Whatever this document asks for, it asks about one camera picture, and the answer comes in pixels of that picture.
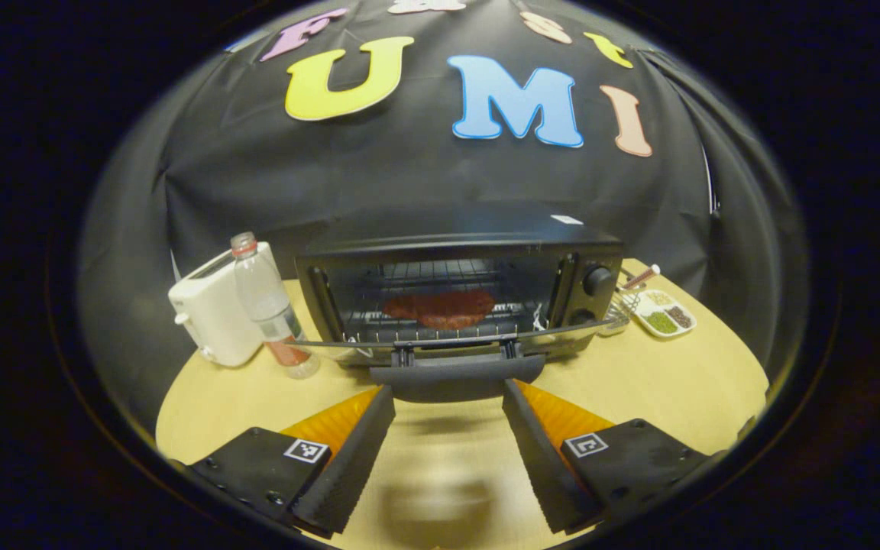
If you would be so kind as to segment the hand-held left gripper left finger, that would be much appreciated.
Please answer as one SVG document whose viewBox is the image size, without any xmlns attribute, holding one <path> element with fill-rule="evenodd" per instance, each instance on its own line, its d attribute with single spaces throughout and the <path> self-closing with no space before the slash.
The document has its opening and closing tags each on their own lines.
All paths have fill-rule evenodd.
<svg viewBox="0 0 880 550">
<path fill-rule="evenodd" d="M 187 468 L 271 522 L 343 533 L 395 415 L 380 384 L 278 432 L 245 429 Z"/>
</svg>

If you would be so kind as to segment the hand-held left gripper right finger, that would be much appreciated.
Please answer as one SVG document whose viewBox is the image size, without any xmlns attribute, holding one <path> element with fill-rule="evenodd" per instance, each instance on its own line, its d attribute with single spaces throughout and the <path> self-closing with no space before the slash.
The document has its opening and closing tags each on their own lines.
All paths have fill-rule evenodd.
<svg viewBox="0 0 880 550">
<path fill-rule="evenodd" d="M 552 532 L 631 522 L 709 460 L 652 422 L 611 422 L 523 380 L 503 382 L 503 411 Z"/>
</svg>

